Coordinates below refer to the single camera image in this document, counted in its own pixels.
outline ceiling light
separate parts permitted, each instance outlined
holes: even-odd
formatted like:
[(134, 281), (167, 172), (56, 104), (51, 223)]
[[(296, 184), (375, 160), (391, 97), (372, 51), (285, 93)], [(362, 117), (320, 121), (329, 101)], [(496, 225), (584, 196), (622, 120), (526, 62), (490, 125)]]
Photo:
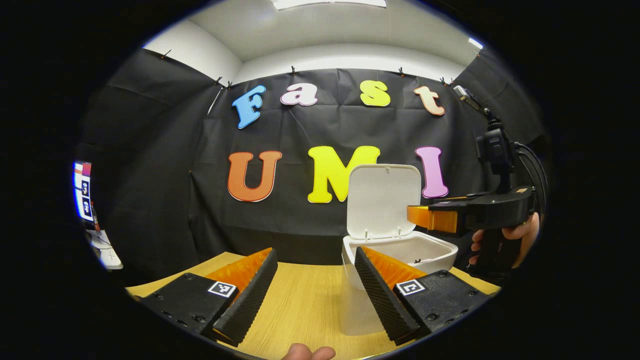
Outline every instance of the ceiling light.
[(474, 39), (469, 38), (469, 42), (471, 44), (474, 44), (478, 49), (482, 49), (482, 44), (480, 44), (479, 42), (475, 41)]
[(278, 10), (284, 10), (288, 8), (294, 8), (296, 6), (326, 3), (350, 3), (378, 6), (380, 8), (387, 7), (387, 2), (385, 0), (278, 0), (273, 2), (273, 6), (275, 6)]

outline finger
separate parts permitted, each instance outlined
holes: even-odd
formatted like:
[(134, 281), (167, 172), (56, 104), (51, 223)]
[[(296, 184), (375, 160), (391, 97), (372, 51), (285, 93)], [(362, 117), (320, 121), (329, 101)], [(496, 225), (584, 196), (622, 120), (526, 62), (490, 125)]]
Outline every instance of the finger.
[(510, 240), (515, 240), (523, 237), (531, 230), (531, 222), (533, 220), (533, 215), (529, 216), (527, 221), (524, 224), (520, 224), (515, 227), (505, 227), (502, 229), (502, 234), (505, 238)]
[(482, 240), (484, 236), (484, 230), (478, 230), (474, 233), (474, 235), (471, 237), (471, 240), (474, 241), (474, 243), (479, 242), (480, 240)]
[(524, 260), (524, 258), (529, 253), (529, 250), (533, 246), (533, 243), (538, 238), (538, 231), (540, 230), (540, 219), (538, 217), (538, 213), (533, 213), (528, 221), (530, 223), (529, 232), (522, 236), (522, 244), (520, 245), (520, 253), (515, 263), (513, 263), (513, 267), (516, 268), (520, 266), (520, 263)]
[(282, 360), (311, 360), (311, 350), (305, 344), (294, 343)]
[(335, 350), (331, 347), (321, 347), (311, 355), (311, 360), (329, 360), (335, 356)]

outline black handle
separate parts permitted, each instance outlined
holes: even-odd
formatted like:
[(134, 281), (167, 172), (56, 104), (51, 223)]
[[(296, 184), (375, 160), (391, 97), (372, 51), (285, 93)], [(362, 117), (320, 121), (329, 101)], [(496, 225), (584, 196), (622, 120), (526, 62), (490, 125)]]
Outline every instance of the black handle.
[(522, 239), (505, 238), (502, 229), (485, 230), (472, 275), (490, 277), (492, 274), (508, 272), (520, 254), (521, 244)]

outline ceiling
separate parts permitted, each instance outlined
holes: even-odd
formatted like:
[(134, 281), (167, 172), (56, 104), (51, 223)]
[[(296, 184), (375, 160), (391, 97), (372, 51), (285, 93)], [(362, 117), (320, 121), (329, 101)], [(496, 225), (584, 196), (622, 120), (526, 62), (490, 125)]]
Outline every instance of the ceiling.
[(278, 11), (275, 0), (225, 0), (189, 20), (225, 44), (240, 60), (296, 47), (362, 43), (405, 47), (467, 66), (476, 56), (469, 35), (412, 0), (387, 8), (344, 3)]

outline hand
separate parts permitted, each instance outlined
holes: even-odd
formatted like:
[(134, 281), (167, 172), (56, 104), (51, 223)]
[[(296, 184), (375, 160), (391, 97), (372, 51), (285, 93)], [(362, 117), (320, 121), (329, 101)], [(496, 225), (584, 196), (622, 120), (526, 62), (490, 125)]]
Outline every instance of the hand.
[(321, 347), (313, 354), (304, 344), (292, 344), (287, 355), (282, 360), (329, 360), (335, 356), (335, 350), (330, 347)]
[[(522, 238), (522, 244), (520, 246), (520, 254), (516, 259), (515, 263), (511, 266), (512, 268), (517, 268), (520, 266), (520, 263), (524, 259), (524, 257), (531, 249), (533, 242), (536, 241), (538, 237), (538, 230), (540, 229), (540, 220), (538, 218), (538, 213), (533, 213), (533, 215), (529, 216), (527, 221), (524, 224), (520, 224), (515, 227), (504, 227), (502, 228), (502, 234), (505, 238), (510, 240), (516, 240)], [(474, 243), (471, 245), (472, 251), (479, 251), (481, 246), (482, 237), (484, 235), (484, 230), (478, 230), (473, 235)], [(471, 265), (475, 265), (478, 260), (478, 255), (469, 259), (469, 263)]]

